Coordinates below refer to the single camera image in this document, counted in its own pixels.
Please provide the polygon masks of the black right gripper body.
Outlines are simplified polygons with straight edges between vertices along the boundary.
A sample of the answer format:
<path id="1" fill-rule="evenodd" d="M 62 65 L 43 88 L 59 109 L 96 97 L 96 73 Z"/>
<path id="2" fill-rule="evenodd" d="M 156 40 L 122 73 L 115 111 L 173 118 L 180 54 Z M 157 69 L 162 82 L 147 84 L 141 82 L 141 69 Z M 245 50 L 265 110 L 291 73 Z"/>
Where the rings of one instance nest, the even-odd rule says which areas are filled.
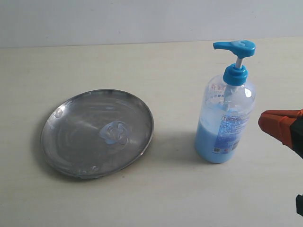
<path id="1" fill-rule="evenodd" d="M 292 150 L 303 158 L 303 118 L 297 118 L 290 126 Z M 303 210 L 303 196 L 296 196 L 296 210 Z"/>

